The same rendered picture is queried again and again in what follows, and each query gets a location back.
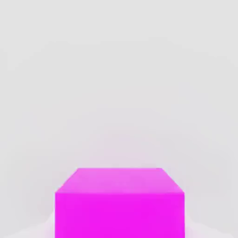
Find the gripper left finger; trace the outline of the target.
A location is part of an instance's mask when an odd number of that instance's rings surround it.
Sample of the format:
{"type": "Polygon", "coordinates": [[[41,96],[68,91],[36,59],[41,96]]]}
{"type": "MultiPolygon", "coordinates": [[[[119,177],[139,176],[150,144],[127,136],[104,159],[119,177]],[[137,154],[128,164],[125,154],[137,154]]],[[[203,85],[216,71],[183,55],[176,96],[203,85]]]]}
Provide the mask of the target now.
{"type": "Polygon", "coordinates": [[[24,230],[20,238],[55,238],[55,214],[50,215],[46,222],[24,230]]]}

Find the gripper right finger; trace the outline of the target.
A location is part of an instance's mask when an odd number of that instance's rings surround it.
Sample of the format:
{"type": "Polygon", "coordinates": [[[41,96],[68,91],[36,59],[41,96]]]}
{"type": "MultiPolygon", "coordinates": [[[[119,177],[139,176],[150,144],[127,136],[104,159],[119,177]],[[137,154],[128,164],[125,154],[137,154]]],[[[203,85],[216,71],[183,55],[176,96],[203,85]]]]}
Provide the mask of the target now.
{"type": "Polygon", "coordinates": [[[216,238],[216,233],[212,228],[194,222],[185,214],[185,238],[216,238]]]}

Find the small magenta cube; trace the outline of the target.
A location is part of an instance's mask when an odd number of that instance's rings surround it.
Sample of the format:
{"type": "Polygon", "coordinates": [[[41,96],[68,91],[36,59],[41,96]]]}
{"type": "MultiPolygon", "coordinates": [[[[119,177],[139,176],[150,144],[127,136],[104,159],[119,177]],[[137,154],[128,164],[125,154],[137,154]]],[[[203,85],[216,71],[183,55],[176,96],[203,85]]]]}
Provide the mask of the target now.
{"type": "Polygon", "coordinates": [[[185,238],[185,194],[161,168],[80,168],[54,201],[55,238],[185,238]]]}

